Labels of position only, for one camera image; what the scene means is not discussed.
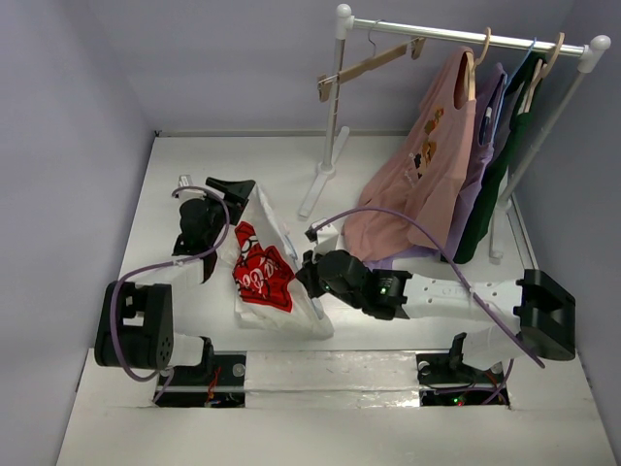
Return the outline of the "light blue wire hanger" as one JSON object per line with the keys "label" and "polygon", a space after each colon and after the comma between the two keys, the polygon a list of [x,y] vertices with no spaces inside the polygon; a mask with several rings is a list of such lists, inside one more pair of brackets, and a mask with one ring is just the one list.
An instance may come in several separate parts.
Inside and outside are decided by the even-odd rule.
{"label": "light blue wire hanger", "polygon": [[[285,233],[284,233],[284,235],[282,237],[282,240],[283,240],[283,242],[285,244],[285,249],[286,249],[287,255],[293,260],[293,263],[295,264],[295,267],[294,267],[295,271],[298,271],[300,269],[300,267],[301,267],[301,261],[299,259],[299,255],[298,255],[298,253],[297,253],[297,251],[295,249],[295,246],[294,246],[294,244],[292,243],[292,241],[290,239],[289,231],[288,230],[285,231]],[[314,312],[315,312],[316,316],[319,319],[323,319],[325,317],[325,315],[324,315],[324,311],[323,311],[323,309],[322,309],[322,307],[320,305],[320,302],[315,300],[315,299],[311,299],[311,303],[312,303],[312,306],[313,306],[313,309],[314,309]]]}

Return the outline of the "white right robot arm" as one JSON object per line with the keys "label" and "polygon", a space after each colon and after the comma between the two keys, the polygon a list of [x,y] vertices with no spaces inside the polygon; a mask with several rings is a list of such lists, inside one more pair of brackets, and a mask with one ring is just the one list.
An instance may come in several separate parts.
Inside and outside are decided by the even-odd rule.
{"label": "white right robot arm", "polygon": [[446,358],[448,373],[467,381],[480,370],[520,355],[536,363],[575,357],[575,299],[541,270],[519,280],[469,284],[408,271],[367,268],[345,250],[309,250],[296,274],[307,295],[330,294],[380,320],[444,317],[487,323],[458,333]]}

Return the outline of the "white red printed t-shirt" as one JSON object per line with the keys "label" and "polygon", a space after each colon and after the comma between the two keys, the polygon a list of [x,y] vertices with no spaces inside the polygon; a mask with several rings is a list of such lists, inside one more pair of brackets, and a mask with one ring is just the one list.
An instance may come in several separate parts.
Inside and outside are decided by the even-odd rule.
{"label": "white red printed t-shirt", "polygon": [[297,280],[293,260],[282,237],[288,230],[271,205],[267,192],[256,185],[241,219],[229,228],[217,251],[231,267],[236,298],[234,311],[241,327],[272,330],[305,340],[334,336],[329,317],[319,319],[304,286]]}

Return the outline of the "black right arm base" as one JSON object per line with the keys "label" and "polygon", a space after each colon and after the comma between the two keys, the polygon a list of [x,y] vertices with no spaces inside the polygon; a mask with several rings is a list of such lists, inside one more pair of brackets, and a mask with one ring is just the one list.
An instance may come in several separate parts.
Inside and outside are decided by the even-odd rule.
{"label": "black right arm base", "polygon": [[453,338],[447,352],[419,352],[416,355],[419,398],[422,407],[510,405],[506,373],[482,371],[463,362],[467,333]]}

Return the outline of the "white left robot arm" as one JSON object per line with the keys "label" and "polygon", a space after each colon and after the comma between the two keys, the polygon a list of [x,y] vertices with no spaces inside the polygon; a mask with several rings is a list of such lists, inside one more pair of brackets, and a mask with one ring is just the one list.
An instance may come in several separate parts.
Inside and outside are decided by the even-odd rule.
{"label": "white left robot arm", "polygon": [[255,187],[253,180],[208,178],[205,186],[173,191],[180,202],[180,233],[172,257],[108,284],[94,347],[98,365],[122,368],[135,380],[143,379],[136,369],[159,373],[170,366],[175,302],[211,277],[217,250],[241,220]]}

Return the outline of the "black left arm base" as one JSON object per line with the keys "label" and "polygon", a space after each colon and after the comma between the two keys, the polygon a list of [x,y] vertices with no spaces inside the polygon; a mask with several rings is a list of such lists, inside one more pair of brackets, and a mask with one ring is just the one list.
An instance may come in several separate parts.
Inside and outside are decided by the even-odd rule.
{"label": "black left arm base", "polygon": [[243,408],[245,406],[245,352],[217,352],[203,337],[201,361],[173,368],[173,376],[161,375],[154,392],[160,408]]}

